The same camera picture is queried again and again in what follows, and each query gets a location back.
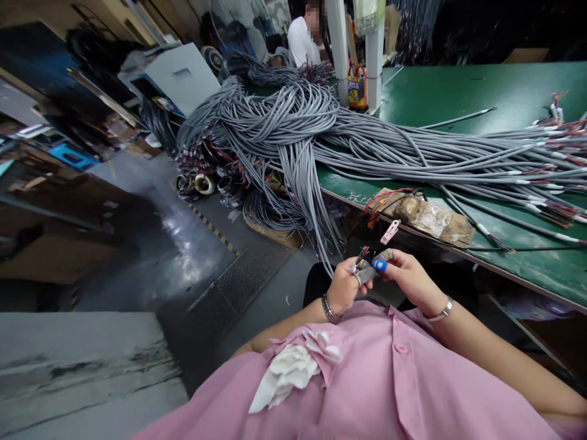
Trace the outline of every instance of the cable bundle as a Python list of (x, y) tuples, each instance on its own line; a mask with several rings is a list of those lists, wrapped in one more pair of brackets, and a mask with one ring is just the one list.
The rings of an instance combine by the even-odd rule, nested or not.
[[(465, 205), (541, 235), (584, 243), (511, 218), (461, 194), (506, 202), (563, 227), (573, 221), (587, 222), (585, 210), (557, 197), (563, 191), (587, 189), (587, 167), (582, 166), (587, 160), (572, 154), (587, 147), (585, 132), (578, 129), (581, 122), (485, 136), (444, 133), (341, 109), (330, 89), (305, 80), (290, 83), (272, 96), (258, 97), (246, 96), (242, 85), (229, 78), (186, 124), (178, 136), (182, 154), (193, 156), (202, 142), (233, 151), (243, 176), (265, 194), (275, 212), (296, 219), (300, 229), (313, 229), (317, 252), (330, 273), (328, 247), (342, 253), (343, 240), (324, 206), (316, 162), (352, 178), (434, 185), (455, 210), (506, 251), (511, 249), (477, 222)], [(293, 205), (285, 207), (265, 185), (269, 162), (284, 171)], [(306, 220), (303, 225), (300, 218)]]
[(153, 101), (143, 98), (140, 115), (143, 124), (155, 135), (167, 155), (175, 157), (177, 140), (169, 123), (169, 112)]
[(314, 65), (304, 64), (300, 68), (267, 67), (250, 55), (233, 52), (224, 60), (224, 77), (229, 75), (248, 78), (261, 87), (283, 87), (299, 79), (325, 86), (334, 78), (334, 67), (327, 61)]
[(268, 202), (267, 197), (260, 191), (254, 190), (245, 200), (243, 216), (245, 219), (275, 232), (289, 233), (289, 238), (298, 230), (311, 231), (312, 224), (290, 200), (280, 199), (276, 211)]

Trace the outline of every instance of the bracelet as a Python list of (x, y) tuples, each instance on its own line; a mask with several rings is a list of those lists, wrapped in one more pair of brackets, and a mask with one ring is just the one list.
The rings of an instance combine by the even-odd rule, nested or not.
[(428, 322), (440, 321), (448, 316), (452, 309), (452, 298), (448, 295), (446, 296), (448, 297), (448, 303), (446, 304), (446, 307), (442, 310), (442, 312), (440, 312), (440, 315), (433, 318), (428, 318)]
[(324, 309), (324, 314), (328, 318), (328, 321), (332, 322), (333, 324), (338, 324), (340, 322), (341, 317), (335, 315), (332, 309), (330, 308), (330, 304), (328, 303), (326, 293), (322, 295), (322, 308)]

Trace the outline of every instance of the hand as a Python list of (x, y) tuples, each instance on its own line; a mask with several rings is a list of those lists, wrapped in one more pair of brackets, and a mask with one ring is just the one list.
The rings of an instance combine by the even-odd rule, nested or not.
[[(338, 316), (352, 307), (356, 294), (359, 292), (359, 282), (353, 275), (355, 261), (356, 257), (348, 258), (336, 267), (334, 277), (326, 293), (330, 309)], [(373, 280), (367, 281), (361, 287), (360, 292), (362, 295), (366, 295), (367, 289), (371, 288), (373, 288)]]
[[(373, 262), (377, 270), (380, 261)], [(393, 249), (393, 261), (383, 262), (382, 269), (381, 272), (396, 281), (410, 302), (428, 318), (440, 315), (446, 307), (448, 297), (430, 279), (413, 255)]]

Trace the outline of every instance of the pink shirt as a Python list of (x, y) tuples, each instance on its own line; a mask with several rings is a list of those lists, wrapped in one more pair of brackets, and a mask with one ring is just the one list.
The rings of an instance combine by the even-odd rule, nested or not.
[[(563, 434), (517, 391), (437, 342), (417, 309), (401, 313), (357, 301), (337, 326), (305, 327), (328, 332), (344, 354), (336, 365), (319, 362), (322, 372), (306, 389), (248, 414), (272, 357), (287, 343), (303, 343), (301, 328), (262, 354), (226, 362), (189, 403), (134, 438), (539, 440)], [(576, 427), (571, 437), (587, 438)]]

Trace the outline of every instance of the silver bracelet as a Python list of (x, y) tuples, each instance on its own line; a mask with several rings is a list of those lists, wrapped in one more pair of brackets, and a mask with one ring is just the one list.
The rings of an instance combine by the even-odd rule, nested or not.
[(440, 312), (440, 315), (433, 318), (428, 318), (428, 322), (440, 321), (448, 316), (452, 309), (452, 298), (448, 295), (446, 296), (448, 298), (448, 303), (446, 304), (446, 307), (442, 310), (442, 312)]
[(324, 309), (324, 314), (328, 318), (328, 321), (332, 322), (333, 324), (338, 324), (341, 321), (341, 317), (335, 315), (332, 309), (330, 308), (330, 304), (328, 303), (326, 293), (322, 295), (322, 308)]

